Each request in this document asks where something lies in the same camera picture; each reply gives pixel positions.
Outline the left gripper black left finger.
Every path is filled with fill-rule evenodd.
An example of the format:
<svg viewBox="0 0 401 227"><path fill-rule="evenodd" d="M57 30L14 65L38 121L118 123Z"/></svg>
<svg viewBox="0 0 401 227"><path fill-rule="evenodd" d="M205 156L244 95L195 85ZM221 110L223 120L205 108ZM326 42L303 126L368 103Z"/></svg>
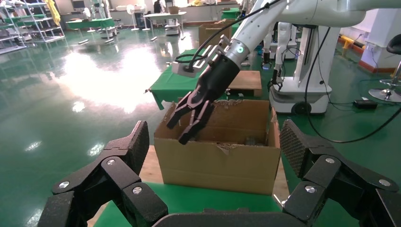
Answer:
<svg viewBox="0 0 401 227"><path fill-rule="evenodd" d="M38 225L85 227L110 201L132 227L156 224L168 207L139 176L148 149L148 124L138 121L128 136L108 142L93 162L53 186Z"/></svg>

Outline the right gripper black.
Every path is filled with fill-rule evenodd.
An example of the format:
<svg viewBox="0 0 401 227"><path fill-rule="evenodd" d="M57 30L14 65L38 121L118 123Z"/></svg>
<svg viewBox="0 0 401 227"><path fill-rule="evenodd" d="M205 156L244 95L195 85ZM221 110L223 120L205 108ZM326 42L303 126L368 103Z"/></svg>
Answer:
<svg viewBox="0 0 401 227"><path fill-rule="evenodd" d="M214 110L211 102L223 95L239 71L239 67L232 60L220 54L201 73L196 89L179 101L167 123L167 127L173 129L180 118L192 110L189 125L178 139L181 144L187 144L205 128ZM193 110L195 105L200 103L204 103L202 108Z"/></svg>

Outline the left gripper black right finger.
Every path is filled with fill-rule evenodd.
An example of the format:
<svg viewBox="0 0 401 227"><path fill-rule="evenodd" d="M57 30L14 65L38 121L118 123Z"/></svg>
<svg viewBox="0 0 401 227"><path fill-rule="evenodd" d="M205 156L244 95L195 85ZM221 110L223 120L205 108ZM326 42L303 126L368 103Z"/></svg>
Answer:
<svg viewBox="0 0 401 227"><path fill-rule="evenodd" d="M303 133L292 120L283 123L280 149L300 179L284 203L283 212L310 227L327 200L339 203L361 227L401 224L399 186L360 166L326 140Z"/></svg>

